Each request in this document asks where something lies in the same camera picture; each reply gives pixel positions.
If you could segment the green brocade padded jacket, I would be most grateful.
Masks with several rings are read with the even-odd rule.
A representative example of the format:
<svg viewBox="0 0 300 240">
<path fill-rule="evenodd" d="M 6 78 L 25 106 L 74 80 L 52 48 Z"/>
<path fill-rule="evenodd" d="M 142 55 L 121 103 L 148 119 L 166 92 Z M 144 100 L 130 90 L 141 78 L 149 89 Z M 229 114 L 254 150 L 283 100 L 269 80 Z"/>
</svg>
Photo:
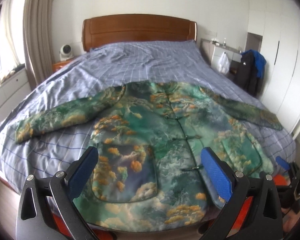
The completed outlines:
<svg viewBox="0 0 300 240">
<path fill-rule="evenodd" d="M 250 122 L 280 131 L 277 117 L 190 83 L 150 81 L 109 87 L 21 120 L 17 143 L 93 123 L 89 146 L 99 158 L 75 206 L 89 224 L 149 232 L 199 223 L 229 195 L 217 193 L 201 163 L 209 147 L 233 170 L 258 177 L 272 162 Z"/>
</svg>

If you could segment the orange fluffy trousers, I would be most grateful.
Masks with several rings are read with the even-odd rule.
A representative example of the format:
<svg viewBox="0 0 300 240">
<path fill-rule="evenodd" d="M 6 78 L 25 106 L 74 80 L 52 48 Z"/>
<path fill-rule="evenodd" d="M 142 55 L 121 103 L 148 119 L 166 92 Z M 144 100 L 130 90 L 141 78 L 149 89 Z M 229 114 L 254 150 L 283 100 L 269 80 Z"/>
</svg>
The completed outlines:
<svg viewBox="0 0 300 240">
<path fill-rule="evenodd" d="M 276 175 L 274 178 L 274 183 L 275 185 L 279 185 L 279 186 L 286 186 L 288 185 L 285 177 L 281 174 Z M 241 228 L 245 217 L 247 216 L 247 213 L 250 209 L 251 206 L 251 202 L 252 202 L 253 198 L 252 197 L 248 197 L 242 208 L 241 211 L 234 223 L 234 225 L 231 228 L 231 231 L 234 232 L 234 230 L 238 230 Z M 65 223 L 63 222 L 62 218 L 59 215 L 55 215 L 54 213 L 53 215 L 53 219 L 57 225 L 58 230 L 60 231 L 60 233 L 62 233 L 63 235 L 69 237 L 70 239 L 73 239 L 70 231 L 68 230 L 68 228 L 65 226 Z M 104 231 L 104 230 L 98 230 L 98 229 L 93 229 L 94 234 L 99 238 L 99 239 L 115 239 L 115 236 L 112 235 L 110 232 L 108 231 Z"/>
</svg>

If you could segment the black and blue hanging jacket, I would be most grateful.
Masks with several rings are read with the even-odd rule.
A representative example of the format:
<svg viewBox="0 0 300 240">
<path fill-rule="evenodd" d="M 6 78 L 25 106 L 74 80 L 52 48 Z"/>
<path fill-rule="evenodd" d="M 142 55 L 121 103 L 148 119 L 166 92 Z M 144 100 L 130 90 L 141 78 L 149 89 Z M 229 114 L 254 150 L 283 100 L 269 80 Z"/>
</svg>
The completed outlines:
<svg viewBox="0 0 300 240">
<path fill-rule="evenodd" d="M 263 85 L 266 63 L 264 56 L 256 50 L 242 52 L 234 83 L 251 96 L 257 97 Z"/>
</svg>

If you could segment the white plastic bag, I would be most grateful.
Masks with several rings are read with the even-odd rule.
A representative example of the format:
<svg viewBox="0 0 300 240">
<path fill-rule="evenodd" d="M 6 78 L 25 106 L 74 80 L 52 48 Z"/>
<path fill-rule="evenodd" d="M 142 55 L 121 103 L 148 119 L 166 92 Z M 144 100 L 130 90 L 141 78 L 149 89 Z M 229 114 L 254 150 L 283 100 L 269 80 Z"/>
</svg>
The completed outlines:
<svg viewBox="0 0 300 240">
<path fill-rule="evenodd" d="M 230 61 L 227 57 L 226 52 L 223 52 L 218 61 L 217 70 L 219 73 L 226 75 L 228 74 L 229 69 L 230 69 Z"/>
</svg>

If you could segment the grey desk with shelf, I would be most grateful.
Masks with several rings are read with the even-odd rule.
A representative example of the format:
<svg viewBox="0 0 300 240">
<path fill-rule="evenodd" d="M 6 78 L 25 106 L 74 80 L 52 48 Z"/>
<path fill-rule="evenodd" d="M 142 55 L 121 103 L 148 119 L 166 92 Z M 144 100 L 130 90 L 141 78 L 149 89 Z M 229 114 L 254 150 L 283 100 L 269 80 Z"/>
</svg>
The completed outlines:
<svg viewBox="0 0 300 240">
<path fill-rule="evenodd" d="M 203 56 L 203 59 L 210 65 L 210 67 L 215 71 L 217 70 L 218 61 L 223 52 L 226 52 L 227 57 L 230 61 L 230 69 L 237 69 L 238 65 L 241 62 L 242 55 L 235 49 L 230 47 L 223 47 L 214 44 L 212 41 L 201 39 L 200 41 L 200 52 Z"/>
</svg>

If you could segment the white low drawer cabinet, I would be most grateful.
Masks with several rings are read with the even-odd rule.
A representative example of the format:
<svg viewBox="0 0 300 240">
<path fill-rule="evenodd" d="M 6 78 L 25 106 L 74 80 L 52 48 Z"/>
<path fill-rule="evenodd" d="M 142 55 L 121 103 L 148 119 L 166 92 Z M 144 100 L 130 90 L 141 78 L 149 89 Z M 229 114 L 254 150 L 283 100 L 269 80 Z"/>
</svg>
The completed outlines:
<svg viewBox="0 0 300 240">
<path fill-rule="evenodd" d="M 31 87 L 24 68 L 0 85 L 0 123 L 30 92 Z"/>
</svg>

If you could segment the white wardrobe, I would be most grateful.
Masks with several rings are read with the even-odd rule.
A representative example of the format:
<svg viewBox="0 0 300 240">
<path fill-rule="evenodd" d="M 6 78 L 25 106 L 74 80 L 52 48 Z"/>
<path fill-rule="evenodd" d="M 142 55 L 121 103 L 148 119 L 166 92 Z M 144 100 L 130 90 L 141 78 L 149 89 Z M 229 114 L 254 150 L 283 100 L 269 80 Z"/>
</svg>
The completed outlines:
<svg viewBox="0 0 300 240">
<path fill-rule="evenodd" d="M 300 120 L 300 9 L 290 0 L 249 0 L 248 32 L 267 61 L 259 100 L 289 132 Z"/>
</svg>

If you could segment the orange wooden nightstand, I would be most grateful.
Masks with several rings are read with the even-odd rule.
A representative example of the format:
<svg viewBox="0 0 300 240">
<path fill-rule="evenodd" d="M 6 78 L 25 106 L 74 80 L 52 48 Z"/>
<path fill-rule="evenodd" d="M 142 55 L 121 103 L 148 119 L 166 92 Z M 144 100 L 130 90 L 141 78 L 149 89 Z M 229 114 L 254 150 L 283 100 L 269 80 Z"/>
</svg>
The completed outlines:
<svg viewBox="0 0 300 240">
<path fill-rule="evenodd" d="M 59 71 L 60 69 L 62 69 L 63 67 L 65 67 L 67 64 L 71 63 L 72 61 L 74 61 L 76 59 L 76 57 L 73 57 L 71 59 L 65 60 L 65 61 L 59 61 L 57 63 L 54 63 L 52 65 L 52 71 L 53 73 Z"/>
</svg>

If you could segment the blue checked duvet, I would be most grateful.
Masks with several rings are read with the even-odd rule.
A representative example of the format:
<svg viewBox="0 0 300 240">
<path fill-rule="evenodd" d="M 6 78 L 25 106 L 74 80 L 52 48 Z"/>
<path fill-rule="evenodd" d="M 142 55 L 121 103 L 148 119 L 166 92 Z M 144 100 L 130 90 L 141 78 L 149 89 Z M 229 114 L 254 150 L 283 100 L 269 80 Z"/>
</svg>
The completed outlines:
<svg viewBox="0 0 300 240">
<path fill-rule="evenodd" d="M 0 171 L 20 194 L 29 174 L 40 178 L 65 170 L 87 148 L 94 121 L 63 128 L 17 144 L 18 123 L 62 103 L 96 95 L 130 82 L 185 82 L 224 98 L 262 108 L 263 104 L 214 72 L 189 42 L 114 43 L 94 49 L 53 74 L 0 123 Z"/>
</svg>

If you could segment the white round desk fan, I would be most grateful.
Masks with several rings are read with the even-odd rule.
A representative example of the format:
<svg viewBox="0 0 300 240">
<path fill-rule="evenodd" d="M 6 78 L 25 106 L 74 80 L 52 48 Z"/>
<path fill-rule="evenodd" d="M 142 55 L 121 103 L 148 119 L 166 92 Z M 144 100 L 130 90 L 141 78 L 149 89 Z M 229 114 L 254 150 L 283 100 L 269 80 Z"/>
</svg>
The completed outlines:
<svg viewBox="0 0 300 240">
<path fill-rule="evenodd" d="M 72 47 L 69 44 L 61 46 L 59 51 L 59 57 L 61 61 L 66 61 L 74 57 Z"/>
</svg>

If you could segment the brown wooden headboard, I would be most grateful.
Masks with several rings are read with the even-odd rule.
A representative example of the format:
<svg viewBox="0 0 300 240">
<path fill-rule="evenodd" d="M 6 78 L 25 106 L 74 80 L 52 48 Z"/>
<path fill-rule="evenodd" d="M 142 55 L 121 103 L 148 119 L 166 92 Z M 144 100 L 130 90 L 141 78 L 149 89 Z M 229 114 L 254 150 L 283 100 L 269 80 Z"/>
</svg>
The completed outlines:
<svg viewBox="0 0 300 240">
<path fill-rule="evenodd" d="M 116 42 L 197 40 L 197 23 L 183 18 L 153 14 L 118 14 L 83 21 L 85 52 Z"/>
</svg>

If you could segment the beige curtain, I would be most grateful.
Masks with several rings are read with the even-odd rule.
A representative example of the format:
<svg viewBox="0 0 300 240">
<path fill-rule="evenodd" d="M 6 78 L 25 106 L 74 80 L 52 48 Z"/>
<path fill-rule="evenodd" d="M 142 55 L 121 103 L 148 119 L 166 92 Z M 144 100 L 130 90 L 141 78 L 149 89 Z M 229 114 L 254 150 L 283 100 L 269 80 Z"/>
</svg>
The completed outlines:
<svg viewBox="0 0 300 240">
<path fill-rule="evenodd" d="M 52 0 L 25 0 L 23 41 L 25 68 L 31 89 L 52 75 Z"/>
</svg>

